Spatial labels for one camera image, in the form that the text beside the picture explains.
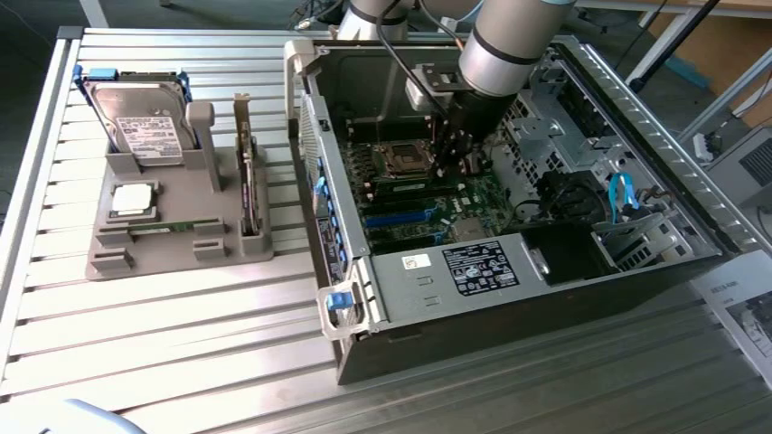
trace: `gray fixture stand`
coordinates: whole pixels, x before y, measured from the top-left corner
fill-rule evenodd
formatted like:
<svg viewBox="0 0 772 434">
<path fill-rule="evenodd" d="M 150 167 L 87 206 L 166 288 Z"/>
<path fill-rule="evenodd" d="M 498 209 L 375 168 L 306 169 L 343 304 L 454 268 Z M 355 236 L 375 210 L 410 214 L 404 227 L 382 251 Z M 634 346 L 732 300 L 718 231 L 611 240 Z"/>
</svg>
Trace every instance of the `gray fixture stand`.
<svg viewBox="0 0 772 434">
<path fill-rule="evenodd" d="M 260 262 L 274 256 L 264 150 L 258 147 L 255 167 L 260 234 L 246 236 L 235 147 L 214 147 L 211 103 L 191 102 L 186 115 L 202 148 L 184 151 L 182 165 L 143 167 L 132 154 L 107 155 L 86 270 L 90 280 Z M 126 184 L 151 184 L 155 201 L 146 214 L 111 218 L 112 194 Z M 188 231 L 130 232 L 134 224 L 202 220 L 207 222 Z"/>
</svg>

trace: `blue pcie slot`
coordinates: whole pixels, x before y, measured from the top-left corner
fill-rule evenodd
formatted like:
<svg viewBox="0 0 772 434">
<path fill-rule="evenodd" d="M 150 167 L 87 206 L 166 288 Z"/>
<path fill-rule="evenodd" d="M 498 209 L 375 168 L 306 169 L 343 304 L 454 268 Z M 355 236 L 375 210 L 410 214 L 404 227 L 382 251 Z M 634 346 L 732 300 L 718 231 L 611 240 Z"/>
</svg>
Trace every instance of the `blue pcie slot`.
<svg viewBox="0 0 772 434">
<path fill-rule="evenodd" d="M 400 214 L 386 215 L 382 217 L 368 217 L 364 219 L 364 227 L 368 229 L 394 226 L 395 224 L 424 223 L 428 222 L 435 213 L 436 207 L 426 211 L 403 212 Z"/>
</svg>

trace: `circuit board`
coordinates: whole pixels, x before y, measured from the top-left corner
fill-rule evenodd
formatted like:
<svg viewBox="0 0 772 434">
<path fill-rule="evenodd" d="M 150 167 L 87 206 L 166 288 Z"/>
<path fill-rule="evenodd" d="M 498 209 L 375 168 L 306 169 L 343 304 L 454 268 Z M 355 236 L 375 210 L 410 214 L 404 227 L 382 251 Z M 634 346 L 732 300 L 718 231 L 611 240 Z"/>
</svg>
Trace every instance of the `circuit board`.
<svg viewBox="0 0 772 434">
<path fill-rule="evenodd" d="M 154 222 L 154 223 L 135 223 L 128 226 L 120 226 L 118 228 L 103 228 L 100 231 L 103 233 L 115 231 L 128 231 L 132 235 L 147 235 L 151 233 L 167 233 L 167 232 L 188 232 L 196 229 L 198 224 L 218 223 L 219 219 L 200 219 L 183 222 Z"/>
<path fill-rule="evenodd" d="M 362 227 L 375 254 L 420 249 L 500 234 L 512 222 L 506 188 L 490 168 L 448 170 L 430 180 L 424 141 L 342 146 Z"/>
</svg>

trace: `warning label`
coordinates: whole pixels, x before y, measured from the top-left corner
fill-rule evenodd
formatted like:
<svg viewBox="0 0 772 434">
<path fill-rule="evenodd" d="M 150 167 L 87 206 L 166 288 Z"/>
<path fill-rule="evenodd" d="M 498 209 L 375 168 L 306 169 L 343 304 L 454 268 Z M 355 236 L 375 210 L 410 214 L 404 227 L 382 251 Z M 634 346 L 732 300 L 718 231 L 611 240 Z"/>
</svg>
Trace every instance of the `warning label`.
<svg viewBox="0 0 772 434">
<path fill-rule="evenodd" d="M 116 118 L 136 158 L 183 156 L 180 139 L 170 117 Z"/>
<path fill-rule="evenodd" d="M 498 241 L 443 250 L 443 255 L 463 296 L 520 285 Z"/>
</svg>

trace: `hard drive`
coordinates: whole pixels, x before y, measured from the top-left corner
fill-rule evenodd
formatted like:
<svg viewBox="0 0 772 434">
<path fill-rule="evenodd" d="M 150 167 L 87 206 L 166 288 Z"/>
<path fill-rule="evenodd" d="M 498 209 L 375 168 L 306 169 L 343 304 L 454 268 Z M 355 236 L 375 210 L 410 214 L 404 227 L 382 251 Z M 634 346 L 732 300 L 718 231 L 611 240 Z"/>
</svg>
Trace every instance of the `hard drive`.
<svg viewBox="0 0 772 434">
<path fill-rule="evenodd" d="M 108 132 L 110 151 L 132 153 L 139 165 L 179 165 L 199 148 L 184 116 L 191 100 L 184 72 L 138 73 L 80 65 L 75 83 Z"/>
</svg>

